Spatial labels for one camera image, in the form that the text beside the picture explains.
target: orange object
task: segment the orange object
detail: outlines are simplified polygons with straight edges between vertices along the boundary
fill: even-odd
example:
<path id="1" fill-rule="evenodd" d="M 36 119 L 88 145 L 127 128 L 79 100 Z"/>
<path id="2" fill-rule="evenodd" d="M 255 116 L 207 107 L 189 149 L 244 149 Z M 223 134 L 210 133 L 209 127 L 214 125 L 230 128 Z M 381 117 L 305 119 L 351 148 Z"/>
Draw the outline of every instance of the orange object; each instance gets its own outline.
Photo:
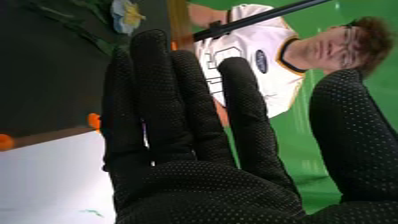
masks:
<path id="1" fill-rule="evenodd" d="M 102 128 L 102 120 L 100 120 L 100 115 L 97 113 L 91 113 L 88 116 L 88 122 L 90 126 L 100 131 Z"/>
<path id="2" fill-rule="evenodd" d="M 10 135 L 0 134 L 0 151 L 8 151 L 17 146 L 15 139 Z"/>
<path id="3" fill-rule="evenodd" d="M 177 41 L 171 42 L 171 50 L 173 50 L 173 51 L 178 50 L 178 43 L 177 43 Z"/>

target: white t-shirt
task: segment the white t-shirt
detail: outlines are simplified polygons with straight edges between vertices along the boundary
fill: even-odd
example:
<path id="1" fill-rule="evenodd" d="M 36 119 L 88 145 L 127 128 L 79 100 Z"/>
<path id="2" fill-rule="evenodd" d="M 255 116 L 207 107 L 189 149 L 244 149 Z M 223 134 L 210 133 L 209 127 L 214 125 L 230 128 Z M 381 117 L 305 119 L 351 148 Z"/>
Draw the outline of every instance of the white t-shirt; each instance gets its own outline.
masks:
<path id="1" fill-rule="evenodd" d="M 255 4 L 233 7 L 232 21 L 271 9 L 271 6 Z M 303 85 L 305 71 L 281 60 L 285 48 L 296 39 L 297 33 L 278 17 L 235 30 L 219 39 L 209 38 L 196 43 L 196 55 L 217 101 L 226 105 L 217 66 L 226 58 L 244 57 L 258 78 L 269 117 L 289 111 Z"/>

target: gloved hand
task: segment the gloved hand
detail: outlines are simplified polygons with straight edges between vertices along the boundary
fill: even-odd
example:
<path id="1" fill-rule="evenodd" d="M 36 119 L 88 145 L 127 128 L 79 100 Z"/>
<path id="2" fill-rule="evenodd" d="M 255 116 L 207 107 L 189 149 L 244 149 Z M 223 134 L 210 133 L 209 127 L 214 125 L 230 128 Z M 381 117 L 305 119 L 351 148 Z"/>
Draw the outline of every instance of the gloved hand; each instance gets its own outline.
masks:
<path id="1" fill-rule="evenodd" d="M 313 132 L 344 200 L 306 216 L 248 61 L 219 66 L 239 170 L 196 56 L 169 52 L 162 31 L 136 37 L 130 54 L 116 51 L 102 116 L 118 224 L 397 223 L 398 138 L 358 71 L 315 89 Z"/>

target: mouth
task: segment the mouth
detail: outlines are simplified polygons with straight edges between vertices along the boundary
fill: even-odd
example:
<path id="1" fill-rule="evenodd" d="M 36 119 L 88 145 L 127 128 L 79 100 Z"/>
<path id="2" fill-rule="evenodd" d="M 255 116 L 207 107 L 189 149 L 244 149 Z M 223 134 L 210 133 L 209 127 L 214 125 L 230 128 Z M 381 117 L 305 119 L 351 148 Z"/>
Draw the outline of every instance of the mouth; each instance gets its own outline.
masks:
<path id="1" fill-rule="evenodd" d="M 319 59 L 324 57 L 324 44 L 322 41 L 319 42 Z"/>

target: person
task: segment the person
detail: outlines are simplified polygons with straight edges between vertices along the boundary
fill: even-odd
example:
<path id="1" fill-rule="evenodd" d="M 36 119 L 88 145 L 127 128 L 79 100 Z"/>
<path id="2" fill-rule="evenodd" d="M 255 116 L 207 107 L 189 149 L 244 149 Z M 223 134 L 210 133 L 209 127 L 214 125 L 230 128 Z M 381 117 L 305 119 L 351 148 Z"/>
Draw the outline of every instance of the person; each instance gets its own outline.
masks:
<path id="1" fill-rule="evenodd" d="M 161 30 L 116 51 L 102 133 L 118 224 L 397 224 L 398 136 L 358 69 L 335 72 L 312 97 L 312 127 L 342 203 L 306 215 L 278 157 L 255 71 L 221 66 L 242 169 L 235 166 L 196 55 L 168 51 Z M 150 147 L 145 144 L 143 122 Z"/>
<path id="2" fill-rule="evenodd" d="M 273 6 L 257 4 L 239 5 L 228 11 L 189 4 L 191 20 L 203 28 L 216 21 L 226 24 L 269 10 Z M 349 25 L 331 27 L 306 39 L 299 39 L 283 17 L 278 17 L 235 30 L 221 38 L 200 41 L 196 55 L 225 125 L 228 113 L 217 66 L 228 57 L 244 57 L 249 60 L 273 118 L 292 107 L 306 71 L 321 69 L 329 74 L 342 69 L 358 68 L 370 74 L 392 48 L 392 31 L 376 17 L 363 17 Z"/>

